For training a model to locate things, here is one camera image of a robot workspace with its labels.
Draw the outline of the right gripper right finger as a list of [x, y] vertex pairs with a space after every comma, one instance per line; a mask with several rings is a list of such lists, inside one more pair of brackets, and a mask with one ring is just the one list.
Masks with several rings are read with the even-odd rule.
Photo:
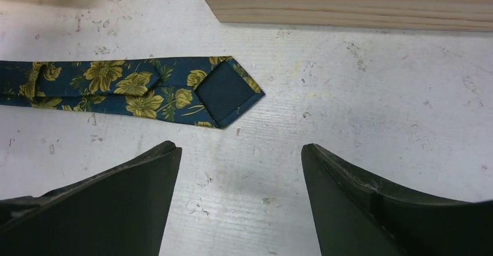
[[491, 255], [492, 202], [423, 193], [318, 144], [301, 161], [322, 255]]

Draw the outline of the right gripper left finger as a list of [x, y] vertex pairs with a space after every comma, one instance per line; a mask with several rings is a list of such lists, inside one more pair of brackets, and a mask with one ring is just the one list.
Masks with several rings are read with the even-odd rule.
[[180, 167], [171, 141], [39, 197], [1, 201], [2, 255], [158, 255]]

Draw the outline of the blue yellow floral tie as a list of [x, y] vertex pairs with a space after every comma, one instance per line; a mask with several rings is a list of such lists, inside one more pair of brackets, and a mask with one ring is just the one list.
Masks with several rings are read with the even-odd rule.
[[1, 62], [1, 104], [223, 129], [264, 96], [231, 56]]

